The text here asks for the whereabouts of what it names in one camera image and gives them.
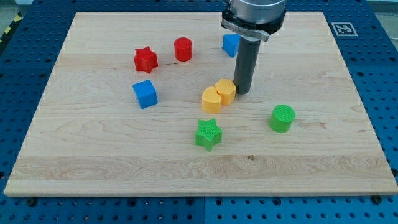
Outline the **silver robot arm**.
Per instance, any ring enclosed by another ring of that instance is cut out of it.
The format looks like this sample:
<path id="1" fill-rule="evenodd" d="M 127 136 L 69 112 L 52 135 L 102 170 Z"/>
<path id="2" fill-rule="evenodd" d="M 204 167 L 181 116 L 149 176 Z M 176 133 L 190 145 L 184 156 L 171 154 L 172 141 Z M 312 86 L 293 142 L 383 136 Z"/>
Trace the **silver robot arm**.
<path id="1" fill-rule="evenodd" d="M 221 26 L 239 35 L 233 83 L 243 95 L 251 88 L 261 42 L 282 27 L 286 0 L 230 0 Z"/>

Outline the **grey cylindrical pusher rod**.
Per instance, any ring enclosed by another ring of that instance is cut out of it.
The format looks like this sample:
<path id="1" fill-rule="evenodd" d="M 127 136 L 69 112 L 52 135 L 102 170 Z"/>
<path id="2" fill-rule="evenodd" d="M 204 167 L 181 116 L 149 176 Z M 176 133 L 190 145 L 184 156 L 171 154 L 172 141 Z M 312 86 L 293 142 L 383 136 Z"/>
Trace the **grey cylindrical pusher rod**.
<path id="1" fill-rule="evenodd" d="M 233 78 L 237 94 L 250 91 L 260 43 L 260 40 L 250 41 L 240 37 Z"/>

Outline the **black and silver flange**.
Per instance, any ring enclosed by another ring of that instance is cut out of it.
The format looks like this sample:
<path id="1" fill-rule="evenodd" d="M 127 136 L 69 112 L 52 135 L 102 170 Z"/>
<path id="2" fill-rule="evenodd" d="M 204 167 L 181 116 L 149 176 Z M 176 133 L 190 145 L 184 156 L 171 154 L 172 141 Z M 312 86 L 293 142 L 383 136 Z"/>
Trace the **black and silver flange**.
<path id="1" fill-rule="evenodd" d="M 283 25 L 286 10 L 276 20 L 263 24 L 245 22 L 236 17 L 229 9 L 222 12 L 222 28 L 228 29 L 244 37 L 259 39 L 267 42 L 270 35 L 276 33 Z"/>

